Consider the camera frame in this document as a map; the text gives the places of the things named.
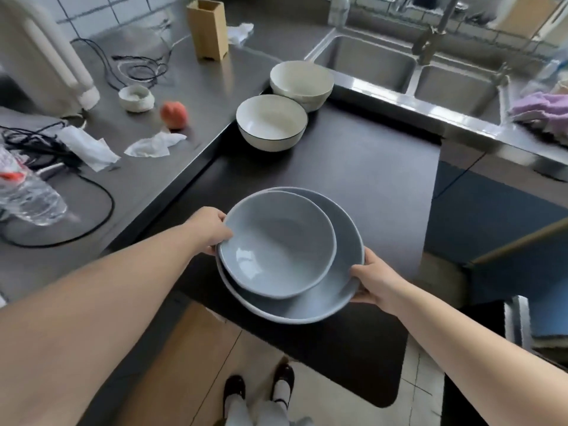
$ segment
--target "white pants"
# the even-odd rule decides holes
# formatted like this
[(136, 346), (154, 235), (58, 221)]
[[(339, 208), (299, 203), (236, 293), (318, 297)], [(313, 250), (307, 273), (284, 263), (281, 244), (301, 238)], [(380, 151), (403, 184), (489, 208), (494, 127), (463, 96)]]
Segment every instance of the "white pants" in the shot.
[[(238, 395), (231, 395), (229, 399), (231, 400), (225, 426), (253, 426), (245, 401)], [(280, 404), (265, 401), (260, 406), (257, 426), (314, 426), (314, 423), (309, 417), (290, 422), (288, 413)]]

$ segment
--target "gray ceramic bowl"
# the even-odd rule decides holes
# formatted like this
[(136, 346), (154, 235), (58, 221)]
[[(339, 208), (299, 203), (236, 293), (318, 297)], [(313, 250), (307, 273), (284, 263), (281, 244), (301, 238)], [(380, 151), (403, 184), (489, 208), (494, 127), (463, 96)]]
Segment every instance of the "gray ceramic bowl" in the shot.
[(238, 285), (261, 296), (286, 299), (309, 290), (335, 258), (330, 219), (294, 193), (252, 194), (231, 209), (225, 224), (234, 236), (219, 245), (219, 257)]
[(313, 288), (291, 299), (277, 301), (243, 290), (223, 268), (219, 256), (217, 268), (231, 294), (252, 313), (271, 322), (307, 324), (318, 322), (343, 308), (359, 287), (359, 280), (350, 278), (352, 264), (363, 264), (365, 250), (359, 231), (349, 215), (334, 201), (314, 191), (296, 187), (276, 187), (268, 191), (294, 192), (312, 200), (330, 218), (337, 238), (337, 254), (330, 271)]

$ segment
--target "purple towel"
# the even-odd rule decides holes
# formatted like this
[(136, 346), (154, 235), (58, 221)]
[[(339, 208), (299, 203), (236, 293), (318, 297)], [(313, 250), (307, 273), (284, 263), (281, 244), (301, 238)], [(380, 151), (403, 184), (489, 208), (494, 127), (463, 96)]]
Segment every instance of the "purple towel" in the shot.
[(546, 131), (568, 134), (568, 95), (535, 92), (516, 101), (509, 114), (513, 121), (545, 120)]

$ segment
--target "white sock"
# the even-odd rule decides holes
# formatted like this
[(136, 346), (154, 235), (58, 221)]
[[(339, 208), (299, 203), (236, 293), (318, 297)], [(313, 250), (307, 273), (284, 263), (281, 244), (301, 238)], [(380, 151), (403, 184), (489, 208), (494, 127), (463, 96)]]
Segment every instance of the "white sock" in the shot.
[[(274, 385), (274, 395), (272, 396), (272, 400), (277, 401), (278, 399), (281, 399), (283, 401), (286, 401), (286, 404), (289, 404), (290, 395), (291, 390), (290, 386), (288, 386), (288, 383), (284, 380), (276, 381), (276, 384)], [(284, 402), (278, 401), (277, 404), (279, 404), (284, 409), (284, 411), (288, 410)]]
[(235, 399), (240, 399), (241, 401), (243, 400), (241, 396), (236, 393), (227, 396), (225, 400), (225, 416), (229, 415), (229, 408), (231, 408), (231, 404), (233, 403), (233, 401), (235, 401)]

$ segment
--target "hand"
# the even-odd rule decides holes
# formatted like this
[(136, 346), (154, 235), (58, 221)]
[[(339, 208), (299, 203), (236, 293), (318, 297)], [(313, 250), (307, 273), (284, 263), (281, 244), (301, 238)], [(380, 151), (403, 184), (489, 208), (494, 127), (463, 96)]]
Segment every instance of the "hand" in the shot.
[(361, 281), (352, 302), (372, 303), (389, 314), (394, 314), (390, 302), (395, 288), (408, 284), (392, 267), (365, 247), (365, 264), (351, 266), (351, 276)]
[(192, 236), (196, 237), (199, 252), (214, 256), (214, 246), (233, 237), (231, 229), (223, 223), (226, 216), (216, 208), (204, 206), (184, 223), (184, 226), (191, 228)]

